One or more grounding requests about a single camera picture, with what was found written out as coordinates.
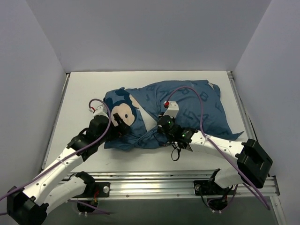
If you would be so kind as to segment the white pillow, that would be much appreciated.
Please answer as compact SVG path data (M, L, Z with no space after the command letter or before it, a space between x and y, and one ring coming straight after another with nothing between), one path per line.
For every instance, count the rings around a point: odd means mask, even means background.
M153 119L143 108L140 109L140 114L142 116L146 131L152 130L157 125L156 120Z

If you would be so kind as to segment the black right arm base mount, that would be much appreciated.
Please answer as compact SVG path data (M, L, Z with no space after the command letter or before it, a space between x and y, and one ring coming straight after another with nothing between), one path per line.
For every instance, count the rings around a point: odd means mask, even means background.
M194 180L194 192L200 196L203 204L212 212L221 213L233 201L237 185L222 188L215 183L215 177L220 169L216 169L208 180Z

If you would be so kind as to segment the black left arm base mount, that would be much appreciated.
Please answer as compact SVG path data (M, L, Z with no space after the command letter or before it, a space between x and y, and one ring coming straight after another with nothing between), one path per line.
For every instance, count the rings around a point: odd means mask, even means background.
M78 195L81 198L92 198L91 200L77 200L77 210L79 213L85 214L104 214L110 215L110 212L96 209L98 207L100 197L108 197L110 194L110 182L96 182L96 180L86 172L73 173L67 179L67 182L74 178L80 178L86 185L82 194Z

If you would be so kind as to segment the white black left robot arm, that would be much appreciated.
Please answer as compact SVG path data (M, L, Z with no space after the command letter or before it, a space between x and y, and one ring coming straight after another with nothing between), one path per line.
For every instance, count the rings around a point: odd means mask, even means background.
M7 214L20 225L40 225L55 208L78 195L90 196L96 183L86 172L60 182L76 167L97 152L102 143L128 134L130 126L118 115L96 115L61 154L24 187L7 193Z

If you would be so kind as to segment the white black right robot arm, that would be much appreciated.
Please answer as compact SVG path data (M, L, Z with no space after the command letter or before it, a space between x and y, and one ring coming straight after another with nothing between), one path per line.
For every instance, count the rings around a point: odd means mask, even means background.
M211 192L217 194L242 183L257 189L263 188L273 161L258 141L229 141L203 134L200 130L177 125L175 118L169 115L160 116L157 125L159 132L174 143L179 151L206 153L224 158L230 164L227 168L214 171L208 182Z

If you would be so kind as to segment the blue letter-print pillowcase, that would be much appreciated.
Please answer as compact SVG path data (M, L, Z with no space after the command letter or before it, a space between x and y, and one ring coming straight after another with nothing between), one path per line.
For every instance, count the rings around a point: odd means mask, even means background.
M143 108L157 122L159 115L166 111L164 102L167 100L179 105L175 121L181 127L203 129L208 135L230 141L237 140L242 134L231 131L217 85L208 80L162 81L142 88L121 87L106 93L104 102L111 114L117 113L130 126L130 132L106 142L104 147L118 150L163 147L167 138L157 133L157 125L146 131L140 109Z

